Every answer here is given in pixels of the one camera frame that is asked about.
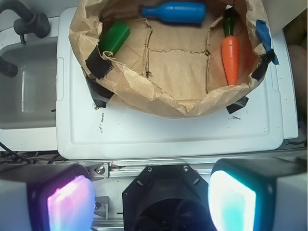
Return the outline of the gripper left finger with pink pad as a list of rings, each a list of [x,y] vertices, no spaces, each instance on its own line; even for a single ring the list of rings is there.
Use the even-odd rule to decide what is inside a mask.
[[[95,190],[79,164],[0,167],[2,231],[89,231]]]

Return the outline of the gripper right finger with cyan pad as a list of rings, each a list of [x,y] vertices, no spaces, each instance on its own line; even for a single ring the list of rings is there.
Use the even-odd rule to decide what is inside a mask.
[[[306,231],[307,158],[222,158],[212,168],[208,204],[219,231]]]

